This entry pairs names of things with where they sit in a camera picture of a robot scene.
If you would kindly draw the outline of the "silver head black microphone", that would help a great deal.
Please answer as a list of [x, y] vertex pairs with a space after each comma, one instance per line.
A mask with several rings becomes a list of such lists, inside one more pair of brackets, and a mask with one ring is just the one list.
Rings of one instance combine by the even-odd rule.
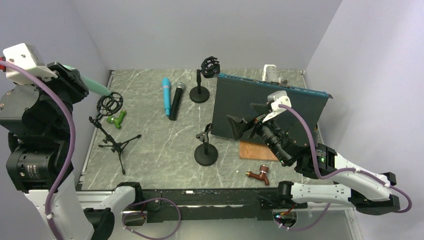
[[168, 119], [171, 121], [175, 121], [177, 119], [180, 103], [181, 103], [185, 88], [186, 86], [183, 82], [178, 82], [176, 84], [174, 98], [171, 104], [171, 111], [168, 117]]

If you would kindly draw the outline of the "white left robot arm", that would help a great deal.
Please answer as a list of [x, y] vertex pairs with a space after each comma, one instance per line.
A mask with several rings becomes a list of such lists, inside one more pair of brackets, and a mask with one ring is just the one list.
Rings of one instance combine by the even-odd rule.
[[124, 209], [143, 205], [143, 190], [137, 182], [122, 182], [100, 203], [82, 206], [72, 164], [73, 106], [89, 94], [80, 72], [59, 62], [46, 65], [46, 74], [4, 60], [1, 65], [24, 80], [0, 99], [13, 185], [36, 207], [53, 240], [108, 239]]

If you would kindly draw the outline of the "black clip desk stand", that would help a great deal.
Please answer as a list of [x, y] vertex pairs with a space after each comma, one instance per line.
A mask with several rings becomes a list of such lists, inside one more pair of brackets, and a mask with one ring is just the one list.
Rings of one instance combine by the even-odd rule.
[[194, 151], [195, 161], [204, 167], [213, 165], [218, 160], [217, 148], [209, 143], [209, 133], [213, 128], [212, 123], [208, 123], [203, 132], [198, 133], [195, 137], [202, 142]]

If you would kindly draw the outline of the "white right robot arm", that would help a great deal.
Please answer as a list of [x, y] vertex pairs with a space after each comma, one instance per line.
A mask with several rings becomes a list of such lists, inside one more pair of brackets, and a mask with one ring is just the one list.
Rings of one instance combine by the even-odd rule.
[[288, 105], [272, 102], [259, 105], [259, 110], [254, 117], [226, 116], [236, 140], [250, 132], [282, 166], [293, 167], [306, 178], [331, 181], [330, 185], [281, 181], [275, 194], [280, 207], [315, 202], [345, 205], [372, 216], [401, 212], [394, 173], [373, 173], [315, 142], [306, 121]]

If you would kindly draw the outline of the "mint green microphone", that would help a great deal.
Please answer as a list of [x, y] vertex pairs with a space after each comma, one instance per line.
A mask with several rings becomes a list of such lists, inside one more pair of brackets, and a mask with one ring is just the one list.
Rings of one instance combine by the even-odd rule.
[[97, 81], [94, 81], [88, 77], [85, 77], [84, 75], [81, 75], [80, 77], [82, 82], [86, 85], [86, 87], [88, 88], [90, 92], [94, 92], [98, 94], [99, 96], [108, 96], [111, 94], [111, 92], [106, 86], [101, 85]]

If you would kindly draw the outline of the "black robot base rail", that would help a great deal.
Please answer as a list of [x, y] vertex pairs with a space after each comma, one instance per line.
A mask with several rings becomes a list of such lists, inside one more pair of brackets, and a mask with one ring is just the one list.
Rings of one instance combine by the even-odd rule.
[[276, 187], [143, 189], [143, 200], [126, 212], [146, 214], [148, 223], [189, 220], [256, 219], [271, 221], [272, 212], [306, 209], [307, 203], [289, 203]]

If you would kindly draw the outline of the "blue microphone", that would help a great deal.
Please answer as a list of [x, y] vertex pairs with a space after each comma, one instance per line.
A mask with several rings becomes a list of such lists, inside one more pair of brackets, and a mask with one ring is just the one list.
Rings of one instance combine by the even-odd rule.
[[171, 81], [165, 77], [162, 79], [162, 92], [163, 92], [163, 107], [165, 115], [171, 115]]

